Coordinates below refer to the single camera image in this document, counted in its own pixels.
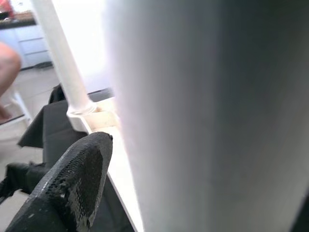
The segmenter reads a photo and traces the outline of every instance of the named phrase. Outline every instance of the kitchen cabinet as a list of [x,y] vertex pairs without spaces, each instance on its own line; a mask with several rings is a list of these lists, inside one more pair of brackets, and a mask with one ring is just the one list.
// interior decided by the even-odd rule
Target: kitchen cabinet
[[51,61],[43,32],[39,25],[1,29],[0,41],[9,45],[20,55],[22,60],[21,68]]

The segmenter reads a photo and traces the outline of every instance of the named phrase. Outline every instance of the tiled floor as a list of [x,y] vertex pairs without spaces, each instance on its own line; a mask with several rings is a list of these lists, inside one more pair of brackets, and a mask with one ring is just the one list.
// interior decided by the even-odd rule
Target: tiled floor
[[[54,86],[58,85],[54,69],[45,71],[26,70],[21,71],[14,82],[14,86],[21,94],[28,110],[33,117],[48,103],[49,95]],[[38,148],[16,145],[25,131],[23,122],[0,129],[0,179],[5,175],[5,166],[11,162],[42,162],[42,150]],[[16,192],[0,205],[0,232],[5,231],[14,215],[27,199],[27,195]]]

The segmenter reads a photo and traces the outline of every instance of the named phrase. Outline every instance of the white pole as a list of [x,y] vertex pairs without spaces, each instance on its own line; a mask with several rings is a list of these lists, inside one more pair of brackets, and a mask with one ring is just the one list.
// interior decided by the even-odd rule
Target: white pole
[[58,78],[68,100],[68,111],[72,114],[93,111],[95,105],[87,95],[52,1],[32,0],[32,3],[36,18],[44,31]]
[[290,231],[309,181],[309,8],[106,2],[145,232]]

